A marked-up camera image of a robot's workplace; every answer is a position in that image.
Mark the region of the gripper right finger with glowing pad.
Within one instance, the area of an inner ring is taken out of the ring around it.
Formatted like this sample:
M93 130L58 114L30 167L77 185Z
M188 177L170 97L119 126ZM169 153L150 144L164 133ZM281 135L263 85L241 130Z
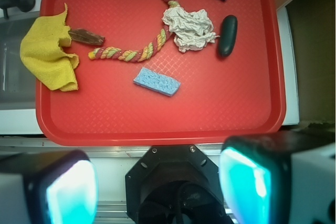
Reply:
M335 223L335 134L231 136L219 181L239 223Z

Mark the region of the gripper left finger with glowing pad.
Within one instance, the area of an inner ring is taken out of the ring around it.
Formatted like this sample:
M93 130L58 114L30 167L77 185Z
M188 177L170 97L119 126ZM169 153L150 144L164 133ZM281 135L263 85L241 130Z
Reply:
M84 151L1 157L1 223L94 223L95 166Z

